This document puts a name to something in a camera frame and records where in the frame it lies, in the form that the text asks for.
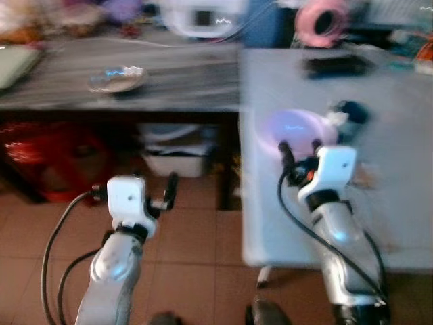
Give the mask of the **white storage box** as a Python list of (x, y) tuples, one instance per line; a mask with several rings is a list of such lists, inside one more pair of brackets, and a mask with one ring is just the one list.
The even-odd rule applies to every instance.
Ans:
[(162, 177), (203, 177), (217, 147), (216, 127), (201, 124), (138, 124), (141, 157)]

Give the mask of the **white appliance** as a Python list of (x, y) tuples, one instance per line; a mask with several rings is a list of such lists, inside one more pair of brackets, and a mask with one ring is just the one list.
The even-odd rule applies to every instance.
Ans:
[(250, 0), (157, 0), (164, 25), (184, 37), (214, 39), (235, 32)]

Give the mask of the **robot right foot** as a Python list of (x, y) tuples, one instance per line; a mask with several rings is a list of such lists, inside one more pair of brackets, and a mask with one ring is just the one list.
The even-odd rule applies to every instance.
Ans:
[(245, 325), (293, 325), (293, 323), (278, 304), (256, 298), (246, 307)]

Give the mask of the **clear glass dish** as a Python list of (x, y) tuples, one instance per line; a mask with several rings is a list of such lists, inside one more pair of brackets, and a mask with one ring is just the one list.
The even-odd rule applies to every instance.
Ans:
[(148, 71), (136, 66), (105, 68), (89, 77), (89, 91), (93, 93), (126, 93), (141, 87), (149, 79)]

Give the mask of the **white table leg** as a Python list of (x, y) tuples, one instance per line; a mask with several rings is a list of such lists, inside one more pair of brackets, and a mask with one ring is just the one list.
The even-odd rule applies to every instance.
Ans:
[(257, 275), (257, 279), (256, 279), (256, 287), (261, 289), (261, 288), (266, 288), (269, 285), (269, 278), (271, 275), (273, 268), (266, 266), (263, 268), (260, 268), (258, 275)]

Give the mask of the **purple plate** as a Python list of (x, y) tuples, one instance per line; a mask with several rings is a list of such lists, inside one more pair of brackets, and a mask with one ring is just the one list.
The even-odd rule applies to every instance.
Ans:
[(281, 142), (288, 143), (296, 160), (315, 154), (315, 140), (322, 145), (338, 143), (338, 132), (328, 119), (306, 110), (264, 112), (256, 116), (254, 126), (258, 146), (275, 160), (282, 156), (278, 148)]

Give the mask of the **teal box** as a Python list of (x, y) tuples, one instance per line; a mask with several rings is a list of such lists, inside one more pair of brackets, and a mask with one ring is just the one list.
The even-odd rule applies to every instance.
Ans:
[(389, 52), (398, 57), (415, 59), (417, 54), (429, 43), (429, 35), (418, 31), (396, 30), (387, 38)]

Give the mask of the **dark blue and white object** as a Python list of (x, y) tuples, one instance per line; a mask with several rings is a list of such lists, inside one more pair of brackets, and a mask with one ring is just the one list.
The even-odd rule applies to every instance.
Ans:
[(343, 133), (356, 132), (371, 120), (368, 109), (355, 100), (335, 102), (325, 117)]

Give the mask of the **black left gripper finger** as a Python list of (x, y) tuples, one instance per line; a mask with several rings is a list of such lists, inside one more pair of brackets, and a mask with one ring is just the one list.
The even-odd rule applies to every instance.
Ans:
[(164, 210), (173, 209), (177, 195), (177, 184), (179, 183), (179, 174), (173, 171), (169, 174), (164, 190)]

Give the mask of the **red bag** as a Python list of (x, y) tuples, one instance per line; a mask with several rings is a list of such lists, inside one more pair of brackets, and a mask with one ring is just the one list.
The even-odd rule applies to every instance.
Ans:
[[(0, 122), (0, 145), (22, 176), (52, 202), (71, 201), (103, 182), (112, 163), (96, 134), (71, 122)], [(106, 157), (93, 177), (75, 165), (87, 152)]]

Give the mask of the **purple toy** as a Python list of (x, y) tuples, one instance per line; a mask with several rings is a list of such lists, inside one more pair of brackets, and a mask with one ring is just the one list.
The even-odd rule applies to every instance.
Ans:
[(103, 0), (100, 6), (109, 21), (126, 24), (141, 16), (143, 0)]

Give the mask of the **flat black object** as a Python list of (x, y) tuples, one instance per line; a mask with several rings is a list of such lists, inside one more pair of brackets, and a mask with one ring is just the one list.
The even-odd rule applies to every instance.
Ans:
[(362, 56), (347, 55), (305, 59), (301, 66), (306, 72), (306, 77), (318, 79), (362, 75), (371, 68), (372, 63)]

